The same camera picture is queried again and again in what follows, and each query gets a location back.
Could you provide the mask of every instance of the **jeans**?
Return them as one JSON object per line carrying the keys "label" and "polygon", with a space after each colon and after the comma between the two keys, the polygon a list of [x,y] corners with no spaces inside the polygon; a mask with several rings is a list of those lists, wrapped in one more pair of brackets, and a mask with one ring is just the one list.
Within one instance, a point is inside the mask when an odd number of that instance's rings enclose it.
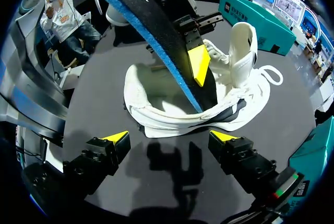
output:
{"label": "jeans", "polygon": [[[83,48],[79,39],[84,41]],[[99,32],[90,23],[84,21],[77,30],[61,43],[59,58],[63,66],[67,66],[74,58],[78,60],[78,65],[85,64],[100,39]]]}

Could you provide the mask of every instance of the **shoe upper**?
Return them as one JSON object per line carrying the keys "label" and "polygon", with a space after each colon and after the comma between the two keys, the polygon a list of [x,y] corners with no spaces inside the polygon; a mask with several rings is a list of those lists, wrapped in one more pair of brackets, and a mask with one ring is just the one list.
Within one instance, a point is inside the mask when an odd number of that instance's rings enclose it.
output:
{"label": "shoe upper", "polygon": [[229,50],[232,84],[241,88],[247,82],[257,58],[256,30],[245,22],[232,27]]}

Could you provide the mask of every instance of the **person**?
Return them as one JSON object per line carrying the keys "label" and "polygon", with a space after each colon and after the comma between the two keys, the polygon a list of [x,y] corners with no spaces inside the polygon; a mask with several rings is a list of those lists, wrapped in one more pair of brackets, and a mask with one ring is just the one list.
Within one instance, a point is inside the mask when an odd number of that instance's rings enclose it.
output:
{"label": "person", "polygon": [[322,124],[333,115],[334,115],[334,102],[332,102],[332,104],[330,105],[329,109],[326,112],[321,112],[319,110],[315,111],[314,118],[316,125]]}
{"label": "person", "polygon": [[40,24],[45,31],[52,30],[57,36],[63,66],[74,58],[78,65],[85,64],[101,39],[99,32],[74,8],[73,0],[45,0]]}
{"label": "person", "polygon": [[327,70],[325,71],[323,77],[321,78],[321,82],[324,83],[327,79],[328,76],[331,75],[331,73],[333,72],[334,68],[333,68],[333,65],[331,64]]}
{"label": "person", "polygon": [[320,39],[317,44],[315,45],[314,52],[315,54],[319,55],[319,53],[322,51],[323,47],[321,45],[322,40]]}

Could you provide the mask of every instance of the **cable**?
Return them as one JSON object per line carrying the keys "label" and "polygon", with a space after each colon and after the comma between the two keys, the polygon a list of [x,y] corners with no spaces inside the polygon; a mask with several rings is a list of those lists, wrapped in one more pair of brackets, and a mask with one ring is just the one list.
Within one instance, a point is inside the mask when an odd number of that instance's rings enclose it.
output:
{"label": "cable", "polygon": [[59,76],[59,73],[56,72],[56,71],[54,70],[54,65],[53,65],[53,60],[52,60],[52,54],[50,54],[50,60],[51,60],[52,69],[53,69],[53,78],[54,78],[54,80],[56,81],[56,76],[55,76],[55,74],[58,74],[58,76]]}
{"label": "cable", "polygon": [[71,11],[72,11],[72,13],[73,13],[73,16],[74,16],[74,19],[75,19],[75,21],[77,22],[77,25],[78,25],[78,28],[79,28],[79,22],[78,22],[77,18],[75,17],[75,13],[74,13],[74,11],[72,10],[72,8],[71,8],[71,6],[70,6],[68,0],[66,0],[66,2],[68,3],[69,9],[71,9]]}
{"label": "cable", "polygon": [[42,159],[38,158],[38,156],[41,157],[40,154],[34,154],[33,152],[30,152],[30,151],[28,151],[28,150],[26,150],[26,149],[24,149],[24,148],[22,148],[22,147],[16,146],[16,145],[15,145],[15,147],[16,147],[16,148],[15,148],[16,151],[19,152],[19,153],[21,153],[21,154],[26,154],[26,155],[35,157],[36,159],[38,159],[38,160],[40,160],[40,161],[42,160]]}

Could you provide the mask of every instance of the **black stripe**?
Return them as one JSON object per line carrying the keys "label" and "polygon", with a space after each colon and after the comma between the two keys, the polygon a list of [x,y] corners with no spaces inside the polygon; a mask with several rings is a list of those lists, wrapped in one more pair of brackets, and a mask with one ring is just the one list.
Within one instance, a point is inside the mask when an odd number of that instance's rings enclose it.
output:
{"label": "black stripe", "polygon": [[218,115],[216,115],[215,117],[197,124],[195,126],[200,126],[200,125],[206,125],[206,124],[210,124],[210,123],[216,123],[216,122],[231,122],[234,121],[238,115],[239,115],[239,111],[240,109],[244,108],[247,105],[246,101],[244,99],[240,99],[236,105],[236,112],[233,113],[232,107],[226,108],[224,111],[220,112]]}

